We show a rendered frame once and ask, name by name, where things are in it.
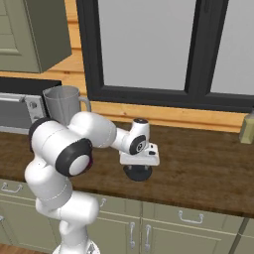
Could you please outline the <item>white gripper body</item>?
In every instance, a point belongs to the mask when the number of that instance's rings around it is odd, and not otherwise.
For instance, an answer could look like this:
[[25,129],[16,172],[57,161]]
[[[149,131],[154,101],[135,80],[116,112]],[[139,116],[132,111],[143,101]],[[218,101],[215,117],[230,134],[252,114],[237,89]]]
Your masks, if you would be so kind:
[[158,146],[153,143],[150,143],[141,153],[137,155],[129,155],[123,152],[120,152],[119,155],[121,165],[160,165]]

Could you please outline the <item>black round blender lid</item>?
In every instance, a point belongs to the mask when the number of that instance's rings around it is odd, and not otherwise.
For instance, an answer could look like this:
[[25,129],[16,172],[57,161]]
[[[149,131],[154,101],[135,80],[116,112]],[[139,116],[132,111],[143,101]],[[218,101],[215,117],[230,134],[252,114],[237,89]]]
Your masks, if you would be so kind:
[[127,166],[123,167],[126,176],[135,182],[143,182],[152,175],[152,167],[149,166],[149,170],[145,170],[143,165],[132,165],[132,170],[128,170]]

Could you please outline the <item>grey blender jar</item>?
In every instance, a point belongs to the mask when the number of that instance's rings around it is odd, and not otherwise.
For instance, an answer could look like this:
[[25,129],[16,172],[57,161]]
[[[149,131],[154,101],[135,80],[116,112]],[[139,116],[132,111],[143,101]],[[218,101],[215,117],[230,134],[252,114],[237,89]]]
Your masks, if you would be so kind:
[[81,111],[80,103],[84,102],[87,111],[91,111],[91,104],[87,97],[79,93],[74,86],[55,86],[43,91],[43,96],[50,116],[67,126],[73,115]]

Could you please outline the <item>olive green drawer front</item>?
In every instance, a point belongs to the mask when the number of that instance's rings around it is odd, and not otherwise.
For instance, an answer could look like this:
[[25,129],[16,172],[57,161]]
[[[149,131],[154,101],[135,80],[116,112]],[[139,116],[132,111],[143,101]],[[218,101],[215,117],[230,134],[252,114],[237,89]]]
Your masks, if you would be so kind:
[[0,194],[25,199],[36,198],[26,183],[3,179],[0,179]]
[[172,205],[143,202],[143,217],[157,221],[236,234],[243,218]]
[[136,217],[139,217],[141,214],[141,202],[139,200],[101,194],[96,194],[95,197],[99,201],[99,204],[103,198],[107,199],[106,204],[100,208],[101,211]]

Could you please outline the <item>olive green cupboard door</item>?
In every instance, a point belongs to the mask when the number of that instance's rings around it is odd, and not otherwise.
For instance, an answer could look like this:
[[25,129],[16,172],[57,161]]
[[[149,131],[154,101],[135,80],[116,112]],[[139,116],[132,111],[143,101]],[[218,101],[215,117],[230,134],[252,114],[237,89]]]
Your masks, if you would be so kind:
[[[130,222],[135,222],[131,249]],[[100,212],[96,220],[87,226],[88,235],[101,254],[140,254],[140,218],[116,213]]]
[[[143,219],[142,254],[229,254],[235,234]],[[146,225],[150,252],[145,252]]]
[[0,215],[4,217],[2,225],[19,247],[53,253],[60,244],[56,232],[58,223],[39,214],[33,200],[0,199]]

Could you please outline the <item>pale green bottle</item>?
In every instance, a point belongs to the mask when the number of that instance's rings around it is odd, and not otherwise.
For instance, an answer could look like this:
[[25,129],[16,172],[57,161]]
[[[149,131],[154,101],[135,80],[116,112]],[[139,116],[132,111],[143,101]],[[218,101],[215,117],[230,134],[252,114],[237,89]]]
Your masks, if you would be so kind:
[[254,113],[250,113],[244,117],[239,140],[243,144],[251,144],[254,141]]

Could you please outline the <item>black framed window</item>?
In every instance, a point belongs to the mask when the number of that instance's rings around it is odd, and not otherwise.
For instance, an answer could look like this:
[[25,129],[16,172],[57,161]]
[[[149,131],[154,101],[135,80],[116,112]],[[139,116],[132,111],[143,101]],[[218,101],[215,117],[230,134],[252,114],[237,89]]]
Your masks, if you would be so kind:
[[254,95],[213,91],[229,0],[76,0],[88,98],[249,113]]

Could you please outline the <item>silver toaster oven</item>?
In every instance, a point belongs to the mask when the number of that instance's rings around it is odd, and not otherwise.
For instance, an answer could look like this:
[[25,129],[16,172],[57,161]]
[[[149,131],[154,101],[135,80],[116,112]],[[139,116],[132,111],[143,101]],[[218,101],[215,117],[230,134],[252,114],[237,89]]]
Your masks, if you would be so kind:
[[49,117],[43,91],[60,80],[0,77],[0,132],[26,135],[31,125]]

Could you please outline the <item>olive green wall cupboard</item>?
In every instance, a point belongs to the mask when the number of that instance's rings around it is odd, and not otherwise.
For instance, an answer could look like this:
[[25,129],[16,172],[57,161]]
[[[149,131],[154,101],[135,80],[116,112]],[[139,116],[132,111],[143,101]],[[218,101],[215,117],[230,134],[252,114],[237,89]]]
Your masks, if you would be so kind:
[[64,0],[0,0],[0,71],[42,73],[70,55]]

